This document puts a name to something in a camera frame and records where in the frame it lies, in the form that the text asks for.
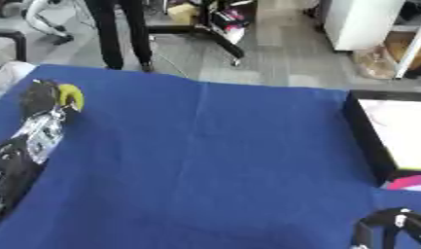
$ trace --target person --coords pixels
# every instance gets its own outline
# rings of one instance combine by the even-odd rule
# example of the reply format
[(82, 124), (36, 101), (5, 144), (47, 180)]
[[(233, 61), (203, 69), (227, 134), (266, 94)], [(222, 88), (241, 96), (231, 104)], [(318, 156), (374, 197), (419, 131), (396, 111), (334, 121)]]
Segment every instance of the person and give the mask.
[[(85, 0), (88, 9), (95, 19), (98, 29), (101, 53), (107, 68), (123, 69), (123, 55), (115, 22), (114, 0)], [(152, 51), (150, 37), (145, 24), (142, 0), (119, 0), (118, 4), (125, 13), (130, 28), (130, 39), (133, 51), (140, 61), (144, 72), (154, 71), (151, 61)]]
[(44, 34), (56, 36), (58, 40), (54, 42), (55, 45), (71, 42), (74, 40), (74, 37), (66, 31), (64, 26), (50, 22), (44, 16), (41, 16), (40, 13), (48, 8), (50, 4), (59, 4), (60, 2), (60, 0), (24, 0), (22, 2), (22, 17), (33, 29)]

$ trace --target chair leg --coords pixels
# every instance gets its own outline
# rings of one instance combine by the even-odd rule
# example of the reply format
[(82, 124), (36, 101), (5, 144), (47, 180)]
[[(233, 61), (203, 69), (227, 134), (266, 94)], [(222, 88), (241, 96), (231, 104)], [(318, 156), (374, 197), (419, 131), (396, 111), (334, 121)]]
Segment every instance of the chair leg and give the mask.
[(14, 30), (4, 30), (0, 29), (0, 37), (5, 37), (14, 40), (15, 48), (17, 50), (17, 60), (19, 61), (27, 61), (27, 45), (25, 36), (19, 32)]

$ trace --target table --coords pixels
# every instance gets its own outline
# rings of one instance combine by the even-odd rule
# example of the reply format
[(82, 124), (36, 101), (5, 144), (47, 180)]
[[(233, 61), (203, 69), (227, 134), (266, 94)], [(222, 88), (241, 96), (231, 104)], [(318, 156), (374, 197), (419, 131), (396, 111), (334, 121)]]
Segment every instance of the table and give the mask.
[(421, 193), (374, 187), (344, 91), (44, 65), (0, 100), (0, 140), (34, 78), (79, 86), (87, 106), (0, 249), (340, 249), (376, 209), (421, 212)]

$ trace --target wire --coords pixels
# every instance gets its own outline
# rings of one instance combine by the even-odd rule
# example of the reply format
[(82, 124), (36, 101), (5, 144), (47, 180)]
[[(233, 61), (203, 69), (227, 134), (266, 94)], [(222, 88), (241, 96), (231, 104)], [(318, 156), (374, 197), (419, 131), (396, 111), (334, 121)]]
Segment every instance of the wire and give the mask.
[(163, 54), (161, 53), (154, 53), (155, 55), (158, 55), (159, 57), (163, 58), (165, 61), (167, 61), (169, 64), (172, 65), (172, 67), (175, 68), (175, 70), (177, 70), (180, 74), (183, 75), (183, 77), (190, 79), (190, 77), (183, 71), (181, 70), (177, 65), (175, 65), (174, 62), (172, 62), (171, 60), (169, 60), (167, 57), (165, 57)]
[(95, 25), (92, 23), (87, 23), (85, 21), (82, 21), (82, 18), (80, 17), (80, 12), (83, 12), (83, 14), (86, 16), (86, 19), (91, 19), (90, 15), (85, 11), (85, 8), (80, 4), (78, 0), (72, 0), (72, 5), (74, 7), (74, 12), (76, 14), (76, 19), (79, 23), (86, 25), (90, 27), (91, 29), (95, 29)]

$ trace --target box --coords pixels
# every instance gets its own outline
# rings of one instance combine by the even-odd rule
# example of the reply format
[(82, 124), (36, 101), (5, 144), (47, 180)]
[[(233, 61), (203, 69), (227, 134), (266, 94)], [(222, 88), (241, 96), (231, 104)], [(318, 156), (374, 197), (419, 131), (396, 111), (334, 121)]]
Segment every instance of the box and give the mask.
[[(401, 61), (413, 38), (414, 33), (411, 32), (391, 32), (385, 40), (384, 45), (394, 60)], [(409, 68), (414, 70), (417, 69), (420, 65), (421, 49), (412, 61)]]
[(169, 8), (167, 13), (177, 24), (192, 25), (199, 11), (197, 7), (186, 3)]
[(343, 114), (379, 187), (421, 191), (421, 93), (352, 90)]

